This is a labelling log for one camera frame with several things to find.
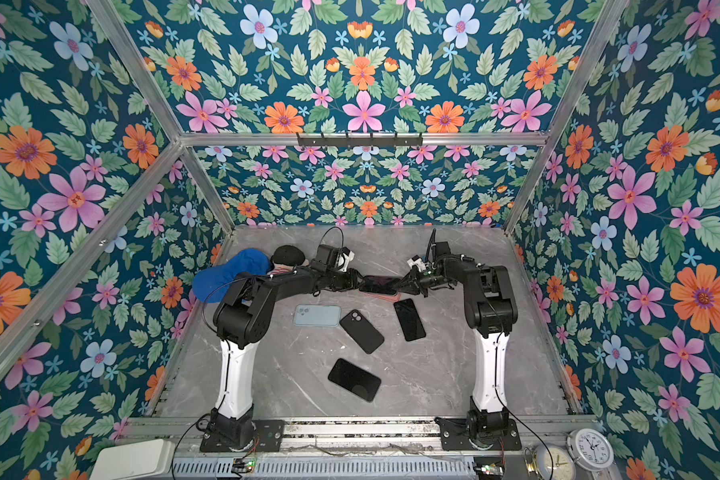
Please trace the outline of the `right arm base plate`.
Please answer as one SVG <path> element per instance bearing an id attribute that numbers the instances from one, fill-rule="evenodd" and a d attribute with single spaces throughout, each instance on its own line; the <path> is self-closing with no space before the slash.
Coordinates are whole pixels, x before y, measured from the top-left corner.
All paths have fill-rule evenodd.
<path id="1" fill-rule="evenodd" d="M 506 429 L 493 431 L 469 430 L 466 418 L 436 417 L 440 429 L 441 448 L 445 451 L 520 451 L 522 449 L 516 422 L 512 419 Z"/>

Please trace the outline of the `pink phone case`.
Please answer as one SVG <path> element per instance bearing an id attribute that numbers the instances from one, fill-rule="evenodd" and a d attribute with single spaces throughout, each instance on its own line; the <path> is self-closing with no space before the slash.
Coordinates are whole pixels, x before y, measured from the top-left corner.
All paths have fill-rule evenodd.
<path id="1" fill-rule="evenodd" d="M 399 292 L 395 292 L 395 293 L 366 292 L 366 295 L 369 295 L 373 298 L 381 299 L 381 300 L 384 300 L 387 302 L 391 302 L 391 303 L 397 302 L 401 299 L 401 294 Z"/>

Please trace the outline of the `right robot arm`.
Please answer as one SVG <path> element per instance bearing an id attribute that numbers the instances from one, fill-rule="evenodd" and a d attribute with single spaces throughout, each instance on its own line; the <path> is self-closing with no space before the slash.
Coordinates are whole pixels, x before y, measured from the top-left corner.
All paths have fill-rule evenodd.
<path id="1" fill-rule="evenodd" d="M 508 270 L 455 254 L 432 233 L 425 254 L 408 260 L 410 271 L 398 283 L 409 295 L 428 296 L 459 285 L 467 326 L 476 340 L 476 377 L 463 425 L 455 428 L 471 445 L 488 449 L 511 434 L 505 393 L 506 351 L 518 320 L 518 308 Z"/>

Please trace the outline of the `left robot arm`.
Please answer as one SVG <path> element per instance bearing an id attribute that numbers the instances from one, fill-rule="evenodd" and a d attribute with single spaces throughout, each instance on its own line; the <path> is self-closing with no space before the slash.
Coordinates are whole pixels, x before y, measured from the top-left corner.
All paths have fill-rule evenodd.
<path id="1" fill-rule="evenodd" d="M 254 363 L 276 303 L 298 295 L 357 289 L 361 275 L 349 267 L 353 259 L 349 248 L 326 244 L 318 246 L 311 260 L 293 245 L 280 246 L 271 255 L 244 249 L 225 264 L 196 275 L 197 299 L 216 306 L 211 329 L 221 346 L 219 393 L 209 413 L 203 452 L 243 451 L 255 444 Z"/>

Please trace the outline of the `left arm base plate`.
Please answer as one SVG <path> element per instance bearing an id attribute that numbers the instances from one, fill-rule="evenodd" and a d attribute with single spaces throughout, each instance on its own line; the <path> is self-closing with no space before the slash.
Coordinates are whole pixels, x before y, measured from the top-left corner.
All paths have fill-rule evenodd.
<path id="1" fill-rule="evenodd" d="M 278 452 L 284 439 L 282 420 L 246 420 L 222 425 L 209 424 L 200 444 L 203 453 Z"/>

